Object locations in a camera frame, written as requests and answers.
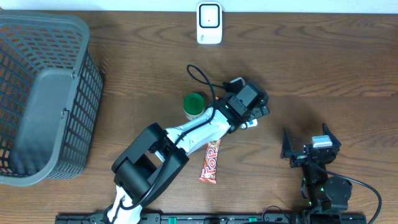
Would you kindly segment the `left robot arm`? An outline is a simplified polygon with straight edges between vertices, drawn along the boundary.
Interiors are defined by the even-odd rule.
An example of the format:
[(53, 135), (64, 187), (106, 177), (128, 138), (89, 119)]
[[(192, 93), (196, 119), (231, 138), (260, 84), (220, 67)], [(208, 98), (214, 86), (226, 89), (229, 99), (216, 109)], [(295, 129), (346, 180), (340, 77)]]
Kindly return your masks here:
[(269, 114), (269, 96), (254, 80), (235, 79), (226, 87), (225, 96), (185, 124), (165, 129), (149, 125), (116, 159), (111, 167), (116, 198), (106, 212), (108, 223), (138, 223), (142, 209), (164, 192), (191, 153)]

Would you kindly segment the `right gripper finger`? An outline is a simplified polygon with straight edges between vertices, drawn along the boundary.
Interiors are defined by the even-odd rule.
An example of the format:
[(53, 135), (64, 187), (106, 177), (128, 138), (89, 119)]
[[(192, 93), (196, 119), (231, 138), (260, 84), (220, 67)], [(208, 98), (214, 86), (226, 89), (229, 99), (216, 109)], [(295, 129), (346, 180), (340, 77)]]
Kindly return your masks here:
[(287, 134), (287, 130), (283, 129), (283, 140), (282, 140), (282, 149), (280, 153), (280, 158), (281, 159), (288, 159), (291, 157), (298, 157), (298, 156), (304, 156), (305, 151), (294, 151), (292, 149), (292, 145), (290, 144), (290, 140)]
[(322, 128), (323, 128), (323, 133), (324, 135), (327, 135), (332, 143), (333, 147), (341, 147), (341, 143), (339, 142), (339, 140), (335, 137), (335, 135), (330, 131), (329, 127), (326, 125), (326, 123), (322, 124)]

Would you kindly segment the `red Top chocolate bar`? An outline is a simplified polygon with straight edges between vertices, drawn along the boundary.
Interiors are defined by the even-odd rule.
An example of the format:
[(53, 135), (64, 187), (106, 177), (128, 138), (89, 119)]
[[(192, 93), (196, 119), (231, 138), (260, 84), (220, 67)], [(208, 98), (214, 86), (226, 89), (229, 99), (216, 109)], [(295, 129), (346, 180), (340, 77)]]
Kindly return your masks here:
[(216, 184), (216, 168), (220, 145), (220, 139), (217, 141), (210, 141), (206, 144), (203, 167), (201, 170), (201, 175), (199, 177), (202, 182)]

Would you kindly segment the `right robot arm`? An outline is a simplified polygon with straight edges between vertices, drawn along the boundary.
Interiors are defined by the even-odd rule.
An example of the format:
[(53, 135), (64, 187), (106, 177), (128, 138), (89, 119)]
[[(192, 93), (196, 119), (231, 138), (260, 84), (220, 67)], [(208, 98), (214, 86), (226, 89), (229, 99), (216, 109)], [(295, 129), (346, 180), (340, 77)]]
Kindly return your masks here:
[(295, 151), (287, 131), (284, 131), (280, 157), (288, 159), (291, 168), (303, 172), (302, 195), (309, 199), (310, 207), (296, 213), (292, 223), (341, 223), (341, 214), (348, 209), (352, 183), (342, 177), (327, 174), (326, 165), (336, 159), (341, 143), (326, 124), (323, 134), (313, 136), (302, 151)]

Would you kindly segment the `green lid white jar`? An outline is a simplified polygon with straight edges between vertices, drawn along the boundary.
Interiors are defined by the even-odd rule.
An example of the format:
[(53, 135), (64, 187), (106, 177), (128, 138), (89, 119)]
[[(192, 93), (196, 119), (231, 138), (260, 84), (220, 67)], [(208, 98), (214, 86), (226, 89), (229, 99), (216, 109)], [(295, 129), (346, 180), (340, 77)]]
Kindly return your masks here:
[(191, 93), (184, 98), (183, 109), (189, 120), (200, 117), (205, 111), (205, 99), (198, 93)]

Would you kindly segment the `white Panadol box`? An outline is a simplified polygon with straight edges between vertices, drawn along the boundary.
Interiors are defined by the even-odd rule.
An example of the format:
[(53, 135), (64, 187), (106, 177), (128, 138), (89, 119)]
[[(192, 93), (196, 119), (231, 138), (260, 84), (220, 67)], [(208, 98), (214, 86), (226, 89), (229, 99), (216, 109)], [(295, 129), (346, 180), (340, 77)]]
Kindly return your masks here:
[(256, 126), (258, 126), (257, 119), (252, 119), (250, 121), (246, 121), (245, 123), (243, 123), (240, 128), (241, 129), (247, 129), (247, 128), (253, 128), (253, 127), (256, 127)]

